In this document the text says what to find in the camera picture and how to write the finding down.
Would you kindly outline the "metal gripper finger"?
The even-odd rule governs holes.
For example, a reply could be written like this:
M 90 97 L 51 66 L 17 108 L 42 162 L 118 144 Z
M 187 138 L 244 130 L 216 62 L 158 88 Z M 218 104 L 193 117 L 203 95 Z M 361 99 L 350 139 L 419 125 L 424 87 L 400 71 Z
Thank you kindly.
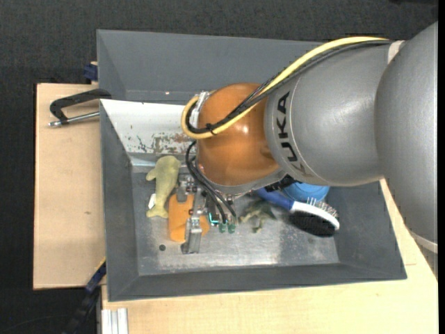
M 181 245 L 183 254 L 195 254 L 200 251 L 202 227 L 199 218 L 191 217 L 186 222 L 185 242 Z

